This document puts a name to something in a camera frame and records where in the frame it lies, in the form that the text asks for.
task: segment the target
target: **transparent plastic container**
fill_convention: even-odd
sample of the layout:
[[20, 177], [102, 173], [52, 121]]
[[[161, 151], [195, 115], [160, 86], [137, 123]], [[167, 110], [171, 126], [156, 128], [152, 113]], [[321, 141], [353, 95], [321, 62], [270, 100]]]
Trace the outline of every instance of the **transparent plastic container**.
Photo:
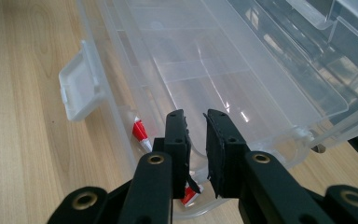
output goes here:
[[153, 142], [166, 115], [185, 110], [191, 175], [205, 190], [188, 208], [176, 204], [174, 217], [225, 201], [207, 181], [209, 108], [227, 112], [251, 150], [287, 168], [310, 148], [358, 135], [358, 6], [301, 2], [78, 1], [104, 118], [119, 127], [132, 171], [145, 153], [131, 138], [135, 115]]

